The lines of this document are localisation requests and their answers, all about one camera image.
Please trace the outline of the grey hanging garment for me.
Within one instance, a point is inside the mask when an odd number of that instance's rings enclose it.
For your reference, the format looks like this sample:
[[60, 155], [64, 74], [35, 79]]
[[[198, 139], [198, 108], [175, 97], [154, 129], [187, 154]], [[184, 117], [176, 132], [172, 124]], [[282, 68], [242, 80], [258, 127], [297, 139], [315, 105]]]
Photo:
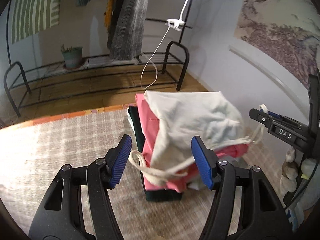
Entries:
[[149, 0], [116, 0], [107, 47], [114, 60], [131, 60], [142, 51]]

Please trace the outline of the potted plant in grey pot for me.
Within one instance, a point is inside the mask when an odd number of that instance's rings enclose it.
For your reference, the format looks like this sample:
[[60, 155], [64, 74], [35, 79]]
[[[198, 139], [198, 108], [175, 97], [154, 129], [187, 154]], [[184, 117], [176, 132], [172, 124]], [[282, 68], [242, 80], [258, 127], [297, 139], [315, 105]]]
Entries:
[[61, 53], [67, 70], [79, 68], [82, 64], [82, 47], [61, 46]]

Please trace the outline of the black metal shoe rack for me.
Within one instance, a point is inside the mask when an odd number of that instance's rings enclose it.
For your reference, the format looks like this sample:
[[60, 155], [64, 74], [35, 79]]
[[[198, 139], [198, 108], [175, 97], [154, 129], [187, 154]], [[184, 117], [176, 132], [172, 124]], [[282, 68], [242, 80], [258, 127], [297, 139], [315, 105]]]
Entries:
[[147, 84], [138, 81], [140, 71], [148, 77], [156, 73], [156, 86], [179, 91], [189, 60], [188, 48], [181, 41], [170, 41], [164, 52], [141, 53], [130, 61], [115, 61], [107, 54], [83, 57], [81, 66], [71, 70], [62, 62], [24, 70], [16, 61], [4, 73], [4, 91], [17, 116], [27, 108], [59, 100], [142, 89]]

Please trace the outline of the green striped wall hanging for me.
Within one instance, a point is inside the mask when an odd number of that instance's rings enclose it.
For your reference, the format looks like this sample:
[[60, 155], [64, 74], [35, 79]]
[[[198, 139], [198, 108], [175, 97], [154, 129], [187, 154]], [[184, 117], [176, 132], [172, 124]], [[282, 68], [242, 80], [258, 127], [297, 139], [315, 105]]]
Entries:
[[61, 0], [16, 0], [11, 28], [11, 42], [60, 24]]

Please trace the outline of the plaid beige bed cover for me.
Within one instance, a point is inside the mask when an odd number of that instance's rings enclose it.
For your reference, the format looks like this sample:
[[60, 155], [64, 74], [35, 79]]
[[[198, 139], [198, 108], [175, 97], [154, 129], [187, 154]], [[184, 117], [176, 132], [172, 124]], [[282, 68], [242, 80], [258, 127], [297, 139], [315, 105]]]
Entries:
[[1, 130], [1, 239], [285, 239], [286, 213], [265, 170], [217, 152], [221, 183], [181, 200], [145, 200], [129, 158], [107, 188], [107, 152], [134, 134], [126, 111], [20, 124]]

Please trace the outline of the white lamp clip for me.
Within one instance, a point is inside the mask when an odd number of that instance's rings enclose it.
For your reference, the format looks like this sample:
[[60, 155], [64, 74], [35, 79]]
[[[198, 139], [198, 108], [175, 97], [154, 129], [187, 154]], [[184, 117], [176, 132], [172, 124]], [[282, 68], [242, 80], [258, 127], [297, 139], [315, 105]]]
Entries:
[[166, 25], [169, 28], [180, 32], [180, 31], [182, 31], [181, 27], [184, 27], [185, 22], [183, 20], [179, 20], [179, 19], [167, 19]]

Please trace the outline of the yellow hanging garment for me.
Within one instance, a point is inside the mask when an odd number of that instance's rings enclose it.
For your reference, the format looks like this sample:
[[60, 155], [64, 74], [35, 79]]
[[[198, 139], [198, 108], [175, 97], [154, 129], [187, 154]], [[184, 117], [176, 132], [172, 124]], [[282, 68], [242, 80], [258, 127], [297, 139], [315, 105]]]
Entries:
[[104, 26], [108, 33], [110, 32], [112, 14], [113, 14], [115, 4], [116, 4], [116, 0], [108, 0], [107, 6], [106, 6]]

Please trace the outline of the landscape wall poster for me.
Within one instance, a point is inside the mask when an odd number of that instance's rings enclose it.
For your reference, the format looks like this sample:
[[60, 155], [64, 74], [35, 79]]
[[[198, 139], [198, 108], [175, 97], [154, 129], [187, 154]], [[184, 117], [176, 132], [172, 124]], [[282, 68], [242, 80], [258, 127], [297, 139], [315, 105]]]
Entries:
[[311, 0], [243, 0], [234, 36], [271, 57], [304, 87], [319, 68], [319, 13]]

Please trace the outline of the white folded garment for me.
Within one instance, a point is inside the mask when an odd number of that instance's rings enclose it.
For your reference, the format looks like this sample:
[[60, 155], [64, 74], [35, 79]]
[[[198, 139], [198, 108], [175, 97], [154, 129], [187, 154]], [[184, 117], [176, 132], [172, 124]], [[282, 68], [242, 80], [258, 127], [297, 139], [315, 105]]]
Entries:
[[238, 152], [242, 117], [236, 111], [195, 110], [175, 113], [138, 112], [145, 143], [132, 151], [130, 163], [143, 174], [147, 190], [185, 190], [197, 174], [208, 188], [214, 185], [217, 152]]

